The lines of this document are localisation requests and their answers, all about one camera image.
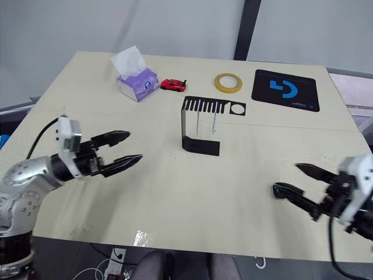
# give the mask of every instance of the yellow tape roll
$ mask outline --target yellow tape roll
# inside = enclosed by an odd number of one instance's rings
[[[232,77],[234,79],[236,79],[237,81],[237,86],[235,87],[225,87],[223,86],[221,83],[220,83],[220,79],[222,77]],[[242,88],[242,81],[241,79],[236,76],[236,75],[233,75],[231,73],[223,73],[223,74],[220,74],[220,75],[217,75],[216,78],[215,78],[215,87],[220,90],[221,92],[225,92],[225,93],[235,93],[235,92],[238,92],[241,88]]]

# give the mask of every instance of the beige tabletop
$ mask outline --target beige tabletop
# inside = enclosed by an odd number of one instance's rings
[[[137,103],[118,90],[112,55],[76,53],[1,150],[0,172],[23,160],[42,127],[63,113],[79,120],[84,141],[115,129],[131,132],[126,141],[98,152],[105,162],[135,153],[144,157],[120,174],[71,181],[50,193],[35,235],[329,260],[327,218],[313,222],[288,201],[273,199],[270,188],[287,182],[320,201],[326,185],[301,173],[295,163],[336,172],[346,156],[370,152],[324,67],[145,55],[160,81],[186,79],[187,88],[184,93],[157,89]],[[320,112],[252,100],[257,69],[315,79]],[[214,87],[215,76],[225,72],[242,79],[239,92],[225,94]],[[245,117],[218,120],[219,157],[182,149],[180,109],[186,95],[247,104]],[[54,136],[50,129],[33,156],[56,153]],[[136,239],[138,232],[143,239]],[[370,245],[335,224],[337,260],[371,262]]]

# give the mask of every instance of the white wall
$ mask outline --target white wall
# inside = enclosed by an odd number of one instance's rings
[[[248,60],[373,76],[372,0],[262,0]]]
[[[232,59],[244,0],[0,0],[0,108],[44,93],[78,50]]]

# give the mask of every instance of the purple tissue box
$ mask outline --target purple tissue box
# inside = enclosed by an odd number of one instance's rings
[[[130,76],[127,79],[123,79],[120,75],[116,78],[116,81],[121,92],[137,102],[159,88],[157,74],[149,68],[146,68],[137,76]]]

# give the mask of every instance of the mouse pad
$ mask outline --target mouse pad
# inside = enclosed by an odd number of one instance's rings
[[[314,79],[256,70],[251,98],[313,112],[320,111]]]

